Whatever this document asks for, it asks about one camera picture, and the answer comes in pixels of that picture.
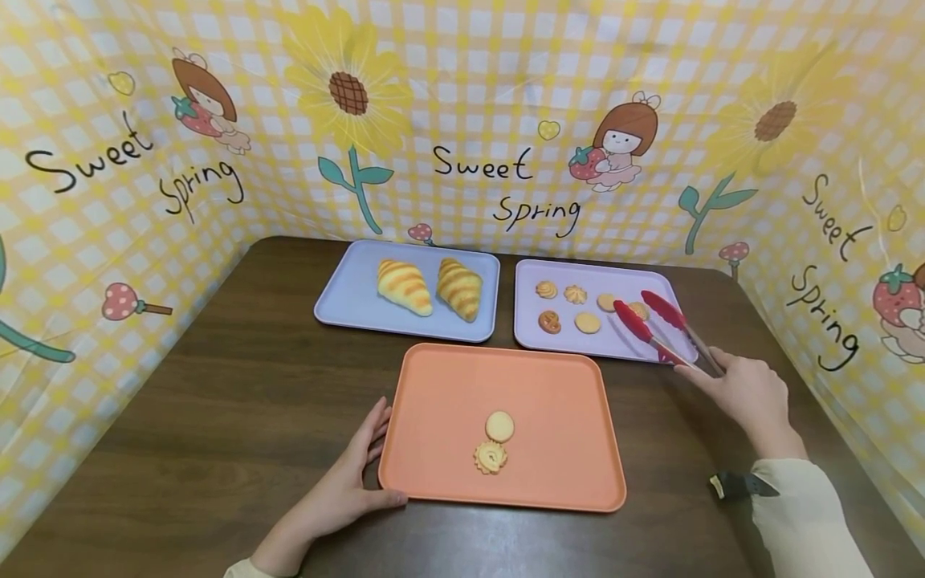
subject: swirl cookie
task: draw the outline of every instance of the swirl cookie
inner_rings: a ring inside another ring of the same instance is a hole
[[[595,314],[581,312],[575,316],[575,326],[578,327],[578,330],[582,333],[591,335],[592,333],[598,333],[600,331],[600,319],[598,319],[598,316]]]
[[[539,328],[551,335],[556,335],[562,331],[562,325],[559,323],[559,314],[554,311],[544,311],[539,314]]]
[[[609,314],[612,314],[615,310],[613,309],[613,295],[609,293],[601,293],[598,295],[598,307],[601,311],[606,311]]]
[[[648,321],[648,306],[641,301],[633,301],[629,304],[629,308],[633,310],[633,313],[639,315],[639,318],[643,321]]]
[[[498,473],[508,461],[508,453],[498,442],[483,441],[475,448],[475,467],[481,473]]]
[[[559,295],[559,290],[556,289],[556,284],[552,281],[540,281],[536,284],[536,295],[543,299],[552,299]]]
[[[494,412],[485,421],[485,433],[500,444],[514,437],[514,420],[507,412]]]
[[[577,285],[570,285],[565,288],[565,300],[575,305],[581,305],[587,301],[587,291]]]

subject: red tongs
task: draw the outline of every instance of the red tongs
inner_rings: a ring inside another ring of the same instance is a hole
[[[718,376],[723,376],[725,374],[720,365],[713,359],[713,356],[710,355],[707,344],[704,343],[703,339],[701,339],[691,326],[687,324],[684,314],[682,314],[677,307],[665,301],[661,296],[652,291],[642,291],[642,301],[648,305],[652,311],[658,314],[659,317],[690,337],[691,341],[694,343],[694,347],[696,347],[700,354],[707,360],[707,363],[709,363],[710,367]],[[655,336],[652,335],[652,331],[646,326],[646,322],[640,319],[626,303],[614,301],[613,308],[620,316],[620,320],[623,321],[623,324],[633,332],[633,335],[658,350],[660,361],[667,360],[675,364],[694,367],[693,364],[681,357],[676,351],[655,338]]]

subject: purple tray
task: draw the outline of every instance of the purple tray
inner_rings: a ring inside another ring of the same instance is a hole
[[[457,259],[482,277],[482,301],[472,323],[462,320],[437,296],[437,272],[446,257]],[[419,317],[378,294],[379,262],[383,259],[407,261],[421,269],[434,304],[429,317]],[[314,317],[332,326],[480,343],[495,331],[500,269],[498,258],[484,252],[357,240],[347,248],[314,305]]]
[[[540,281],[552,281],[559,293],[552,299],[537,295]],[[576,305],[565,300],[565,288],[577,285],[587,291],[587,301]],[[637,339],[623,325],[617,314],[605,313],[598,307],[598,295],[611,293],[615,299],[642,301],[641,292],[650,290],[678,306],[672,284],[658,273],[635,271],[590,264],[555,263],[526,259],[517,264],[514,280],[514,338],[531,350],[566,351],[614,357],[641,362],[659,362],[655,349]],[[539,327],[539,314],[552,310],[559,314],[562,331],[551,335]],[[600,330],[587,335],[575,326],[575,316],[582,311],[600,319]],[[654,312],[649,313],[647,325],[652,333],[670,344],[672,349],[689,362],[697,359],[697,349],[687,335],[676,329]]]

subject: croissant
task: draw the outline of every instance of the croissant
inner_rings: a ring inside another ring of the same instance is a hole
[[[472,323],[482,299],[482,277],[455,259],[444,259],[437,275],[437,295],[457,315]]]
[[[377,289],[379,295],[422,317],[434,312],[424,276],[414,264],[383,259],[379,263]]]

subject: pastry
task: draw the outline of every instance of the pastry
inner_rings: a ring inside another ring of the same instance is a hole
[[[565,300],[575,305],[581,305],[587,301],[587,291],[577,285],[570,285],[565,288]]]
[[[507,412],[494,412],[485,421],[485,433],[493,441],[503,444],[514,436],[514,420]]]
[[[498,442],[483,441],[475,448],[475,467],[481,473],[498,473],[508,460],[508,453]]]
[[[601,311],[612,314],[615,311],[613,309],[613,295],[609,293],[601,293],[598,295],[598,307],[600,307]]]
[[[536,295],[543,299],[552,299],[559,295],[559,290],[556,289],[556,285],[552,281],[540,281],[536,284]]]
[[[547,333],[556,335],[562,331],[562,325],[559,323],[559,314],[554,311],[544,311],[539,314],[539,327]]]
[[[437,295],[457,315],[472,323],[482,299],[482,277],[455,259],[444,259],[437,274]]]
[[[422,317],[434,312],[424,276],[414,264],[383,259],[377,289],[379,295]]]
[[[648,321],[648,307],[645,303],[641,301],[633,301],[629,304],[629,308],[633,310],[633,313],[639,315],[639,318],[643,321]]]
[[[598,333],[600,331],[600,319],[595,314],[582,311],[575,316],[575,326],[578,327],[579,331],[588,335]]]

